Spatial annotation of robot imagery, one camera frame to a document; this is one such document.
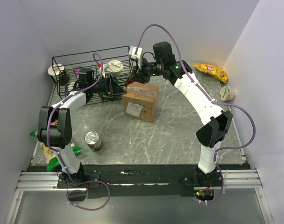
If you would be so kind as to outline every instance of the packaged food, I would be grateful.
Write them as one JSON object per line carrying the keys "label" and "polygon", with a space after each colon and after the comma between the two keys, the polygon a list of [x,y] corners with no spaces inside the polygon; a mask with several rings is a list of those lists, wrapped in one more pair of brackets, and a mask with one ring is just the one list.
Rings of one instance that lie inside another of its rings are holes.
{"label": "packaged food", "polygon": [[210,65],[210,64],[194,64],[194,67],[198,69],[199,71],[202,71],[204,73],[210,74],[212,77],[220,80],[221,82],[226,83],[228,80],[226,72],[218,68],[216,66]]}

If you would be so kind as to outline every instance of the wire basket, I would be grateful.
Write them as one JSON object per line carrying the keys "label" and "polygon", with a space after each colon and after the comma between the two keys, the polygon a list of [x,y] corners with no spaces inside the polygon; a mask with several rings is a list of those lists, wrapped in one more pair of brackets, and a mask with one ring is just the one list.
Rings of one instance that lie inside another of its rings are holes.
{"label": "wire basket", "polygon": [[[96,64],[94,60],[86,61],[87,59],[93,59],[92,55],[94,52],[98,52],[100,54],[104,64],[111,60],[119,60],[123,63],[121,75],[114,77],[114,79],[121,87],[125,85],[127,78],[133,70],[133,62],[128,57],[129,46],[55,56],[52,58],[52,68],[55,76],[51,76],[51,78],[56,84],[57,93],[61,99],[68,96],[69,92],[73,89],[74,83],[78,80],[77,69],[79,67],[91,68],[94,71],[94,76],[98,77],[100,74],[98,64]],[[101,94],[94,93],[86,105],[111,102],[120,99],[121,96],[106,98]]]}

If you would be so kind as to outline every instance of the marble surface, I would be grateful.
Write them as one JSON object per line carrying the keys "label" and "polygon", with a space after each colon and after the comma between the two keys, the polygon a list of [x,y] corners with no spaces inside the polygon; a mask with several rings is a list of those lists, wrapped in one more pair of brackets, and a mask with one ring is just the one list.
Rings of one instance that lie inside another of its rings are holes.
{"label": "marble surface", "polygon": [[[220,82],[195,72],[210,96],[219,99]],[[83,151],[77,158],[83,164],[197,164],[200,143],[196,132],[202,127],[199,116],[184,95],[162,77],[152,77],[159,86],[155,121],[147,123],[124,115],[122,101],[86,105],[72,116],[72,141]],[[60,101],[55,92],[51,103]],[[104,142],[98,152],[89,149],[84,136],[97,131]],[[222,146],[237,146],[231,125]],[[242,164],[239,150],[219,152],[219,163]],[[43,150],[37,149],[33,164],[46,164]]]}

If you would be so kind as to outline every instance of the cup lid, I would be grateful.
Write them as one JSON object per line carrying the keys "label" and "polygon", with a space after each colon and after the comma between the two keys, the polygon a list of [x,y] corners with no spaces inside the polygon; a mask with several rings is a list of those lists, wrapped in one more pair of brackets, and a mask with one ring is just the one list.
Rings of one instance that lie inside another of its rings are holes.
{"label": "cup lid", "polygon": [[108,71],[109,72],[119,72],[123,69],[123,63],[118,60],[113,60],[108,62]]}
{"label": "cup lid", "polygon": [[58,76],[60,74],[60,71],[64,70],[64,66],[62,64],[58,64],[58,66],[56,64],[54,64],[53,66],[49,67],[48,74],[50,76],[55,76],[54,70],[55,70],[56,75]]}

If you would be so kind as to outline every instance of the paper cup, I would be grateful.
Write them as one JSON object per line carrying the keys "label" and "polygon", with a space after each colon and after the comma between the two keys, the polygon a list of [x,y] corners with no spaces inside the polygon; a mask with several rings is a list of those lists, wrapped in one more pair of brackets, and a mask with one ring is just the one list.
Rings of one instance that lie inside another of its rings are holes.
{"label": "paper cup", "polygon": [[107,70],[113,77],[118,77],[121,75],[121,70],[123,69],[123,63],[118,60],[113,60],[108,63]]}
{"label": "paper cup", "polygon": [[53,81],[58,83],[60,86],[67,84],[69,81],[69,76],[67,75],[64,66],[61,64],[58,64],[58,66],[56,64],[50,66],[48,69],[48,74],[51,76]]}
{"label": "paper cup", "polygon": [[224,86],[221,90],[220,90],[220,99],[222,101],[226,101],[226,100],[232,100],[234,99],[236,96],[235,91],[232,90],[229,86]]}

